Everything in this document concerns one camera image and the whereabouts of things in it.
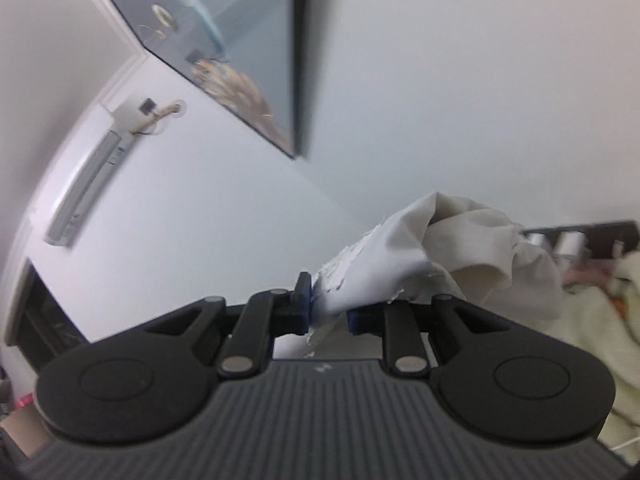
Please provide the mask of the cream fleece blanket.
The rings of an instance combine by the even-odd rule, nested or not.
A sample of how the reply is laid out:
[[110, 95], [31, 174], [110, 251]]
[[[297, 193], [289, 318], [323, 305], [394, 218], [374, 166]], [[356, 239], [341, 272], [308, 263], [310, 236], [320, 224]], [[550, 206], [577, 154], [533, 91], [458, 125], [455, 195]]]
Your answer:
[[590, 262], [564, 278], [561, 317], [546, 333], [602, 361], [615, 400], [600, 440], [627, 463], [639, 461], [639, 254]]

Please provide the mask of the white air conditioner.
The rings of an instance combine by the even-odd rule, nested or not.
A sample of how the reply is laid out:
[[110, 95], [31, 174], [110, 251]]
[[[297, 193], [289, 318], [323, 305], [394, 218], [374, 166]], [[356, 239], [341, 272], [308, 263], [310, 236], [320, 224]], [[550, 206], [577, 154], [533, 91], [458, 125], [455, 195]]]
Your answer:
[[142, 136], [160, 133], [166, 120], [186, 114], [186, 102], [163, 106], [150, 98], [130, 96], [114, 110], [99, 105], [77, 130], [79, 146], [66, 148], [62, 162], [70, 174], [55, 194], [43, 240], [52, 246], [70, 246], [82, 222], [130, 148]]

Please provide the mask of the framed wall picture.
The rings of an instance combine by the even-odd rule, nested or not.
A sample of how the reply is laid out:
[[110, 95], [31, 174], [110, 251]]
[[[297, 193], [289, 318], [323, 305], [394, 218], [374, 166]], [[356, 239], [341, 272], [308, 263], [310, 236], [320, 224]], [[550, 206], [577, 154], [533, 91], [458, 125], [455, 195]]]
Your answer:
[[290, 157], [307, 0], [111, 0], [146, 50]]

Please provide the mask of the black wall shelf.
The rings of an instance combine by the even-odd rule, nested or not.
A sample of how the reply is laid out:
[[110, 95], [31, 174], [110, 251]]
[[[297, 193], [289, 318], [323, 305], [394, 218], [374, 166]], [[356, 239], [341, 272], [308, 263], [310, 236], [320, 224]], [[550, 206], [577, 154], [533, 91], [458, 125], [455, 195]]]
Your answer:
[[558, 260], [615, 260], [639, 246], [639, 223], [622, 220], [552, 226], [524, 230], [522, 235], [534, 245], [549, 249]]

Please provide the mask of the white t-shirt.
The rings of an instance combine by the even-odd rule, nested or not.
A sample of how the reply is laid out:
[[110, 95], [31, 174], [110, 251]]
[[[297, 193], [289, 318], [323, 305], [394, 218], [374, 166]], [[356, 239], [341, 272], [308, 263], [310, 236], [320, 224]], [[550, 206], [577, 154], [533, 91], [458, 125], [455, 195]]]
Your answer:
[[511, 321], [537, 325], [561, 314], [561, 272], [548, 250], [497, 209], [439, 192], [416, 200], [325, 263], [312, 285], [305, 358], [346, 348], [350, 310], [450, 295]]

